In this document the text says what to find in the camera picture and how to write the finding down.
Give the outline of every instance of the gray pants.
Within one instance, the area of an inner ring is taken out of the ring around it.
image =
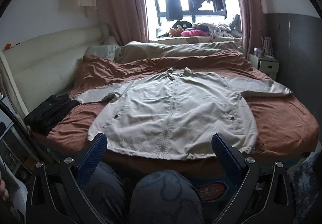
[[[163,170],[145,176],[127,201],[118,175],[100,162],[83,190],[107,223],[203,224],[198,191],[176,171]]]

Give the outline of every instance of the curtain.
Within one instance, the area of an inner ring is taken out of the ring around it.
[[[121,45],[148,42],[145,0],[104,0],[108,25]]]
[[[248,59],[254,47],[261,47],[260,33],[265,34],[266,27],[260,0],[239,0],[243,32],[244,55]]]

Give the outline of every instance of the pink pillow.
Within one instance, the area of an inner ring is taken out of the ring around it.
[[[209,36],[209,33],[201,30],[192,30],[182,32],[181,36]]]

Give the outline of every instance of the cream leather headboard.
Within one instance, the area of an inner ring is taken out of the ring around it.
[[[109,36],[106,24],[42,35],[0,52],[7,94],[24,118],[52,94],[74,81],[87,48]]]

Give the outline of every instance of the plastic container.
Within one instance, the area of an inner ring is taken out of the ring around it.
[[[254,48],[254,54],[260,58],[263,54],[263,50],[261,48]]]

